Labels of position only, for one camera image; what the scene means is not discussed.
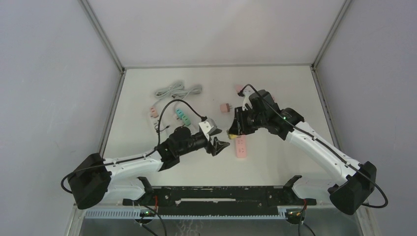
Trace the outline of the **pink power strip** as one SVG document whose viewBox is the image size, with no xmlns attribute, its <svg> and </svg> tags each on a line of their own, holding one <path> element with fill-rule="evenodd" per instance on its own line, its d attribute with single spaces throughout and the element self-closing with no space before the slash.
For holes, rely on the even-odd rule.
<svg viewBox="0 0 417 236">
<path fill-rule="evenodd" d="M 235 147 L 237 158 L 245 158 L 247 156 L 246 137 L 244 135 L 236 137 Z"/>
</svg>

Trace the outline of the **green charger plug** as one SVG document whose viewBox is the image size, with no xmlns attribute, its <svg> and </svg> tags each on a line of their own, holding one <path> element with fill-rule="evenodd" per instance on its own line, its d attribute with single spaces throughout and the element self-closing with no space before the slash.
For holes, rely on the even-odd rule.
<svg viewBox="0 0 417 236">
<path fill-rule="evenodd" d="M 182 116 L 180 119 L 185 126 L 189 126 L 191 124 L 189 117 L 186 115 Z"/>
</svg>

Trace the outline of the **teal charger plug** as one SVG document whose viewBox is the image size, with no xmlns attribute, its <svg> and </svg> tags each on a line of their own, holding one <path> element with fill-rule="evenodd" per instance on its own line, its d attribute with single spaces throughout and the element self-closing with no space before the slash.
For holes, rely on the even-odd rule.
<svg viewBox="0 0 417 236">
<path fill-rule="evenodd" d="M 182 119 L 184 117 L 184 112 L 181 109 L 176 109 L 175 112 L 179 119 Z"/>
</svg>

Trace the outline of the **white power strip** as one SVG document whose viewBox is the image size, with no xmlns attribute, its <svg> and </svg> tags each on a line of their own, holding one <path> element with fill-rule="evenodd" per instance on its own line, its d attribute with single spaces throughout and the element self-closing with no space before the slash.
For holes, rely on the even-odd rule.
<svg viewBox="0 0 417 236">
<path fill-rule="evenodd" d="M 159 124 L 159 117 L 154 118 L 150 116 L 149 120 L 150 120 L 151 128 L 153 128 L 156 133 L 164 129 L 163 123 L 161 122 Z"/>
</svg>

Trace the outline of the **pink USB charger plug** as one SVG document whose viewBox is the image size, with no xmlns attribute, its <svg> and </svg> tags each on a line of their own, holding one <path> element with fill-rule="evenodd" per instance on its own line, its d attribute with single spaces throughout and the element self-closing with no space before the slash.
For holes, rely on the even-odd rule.
<svg viewBox="0 0 417 236">
<path fill-rule="evenodd" d="M 152 118 L 158 118 L 159 117 L 157 109 L 154 106 L 150 107 L 149 112 L 150 112 L 150 116 Z"/>
</svg>

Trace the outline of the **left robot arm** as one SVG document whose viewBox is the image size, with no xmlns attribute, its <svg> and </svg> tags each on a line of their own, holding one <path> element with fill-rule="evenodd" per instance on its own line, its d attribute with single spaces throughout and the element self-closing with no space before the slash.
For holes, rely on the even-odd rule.
<svg viewBox="0 0 417 236">
<path fill-rule="evenodd" d="M 199 131 L 192 134 L 187 127 L 178 127 L 150 153 L 105 161 L 99 153 L 89 155 L 64 179 L 69 183 L 68 193 L 78 209 L 91 208 L 104 200 L 137 200 L 148 205 L 154 198 L 144 174 L 167 170 L 180 162 L 180 157 L 205 149 L 218 155 L 229 142 L 212 138 Z"/>
</svg>

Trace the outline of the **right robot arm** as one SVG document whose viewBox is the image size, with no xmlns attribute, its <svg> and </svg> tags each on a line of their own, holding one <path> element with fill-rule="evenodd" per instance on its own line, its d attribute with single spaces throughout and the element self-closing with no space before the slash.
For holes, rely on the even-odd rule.
<svg viewBox="0 0 417 236">
<path fill-rule="evenodd" d="M 234 120 L 227 131 L 230 139 L 264 128 L 301 149 L 330 176 L 329 180 L 299 177 L 284 191 L 286 202 L 292 205 L 302 199 L 330 202 L 347 215 L 354 214 L 361 206 L 388 206 L 387 195 L 376 183 L 374 164 L 360 163 L 344 154 L 320 136 L 297 111 L 281 109 L 268 91 L 243 87 L 238 96 L 243 97 L 243 105 L 234 108 Z"/>
</svg>

